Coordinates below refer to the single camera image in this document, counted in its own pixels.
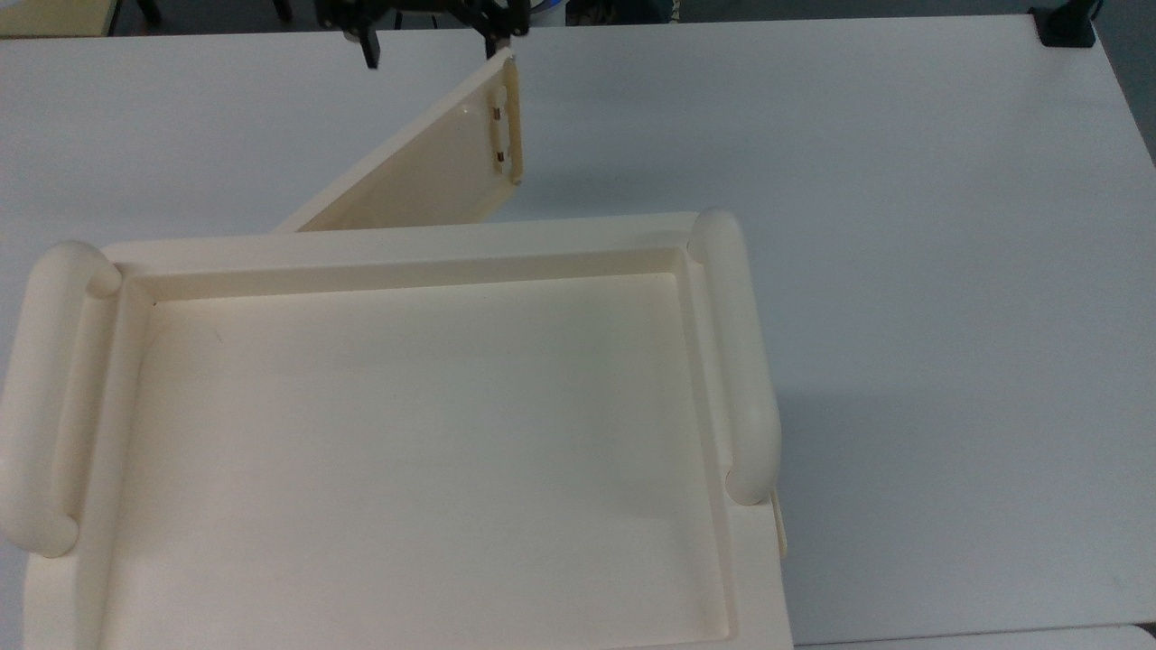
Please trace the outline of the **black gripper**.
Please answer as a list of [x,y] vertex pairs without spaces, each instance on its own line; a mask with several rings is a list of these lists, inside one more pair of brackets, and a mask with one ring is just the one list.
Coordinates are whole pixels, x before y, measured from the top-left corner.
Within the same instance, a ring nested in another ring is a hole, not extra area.
[[314,15],[321,25],[360,30],[360,52],[371,71],[378,71],[381,57],[373,24],[391,12],[446,14],[480,34],[486,57],[492,58],[507,49],[509,40],[529,32],[531,8],[531,1],[314,1]]

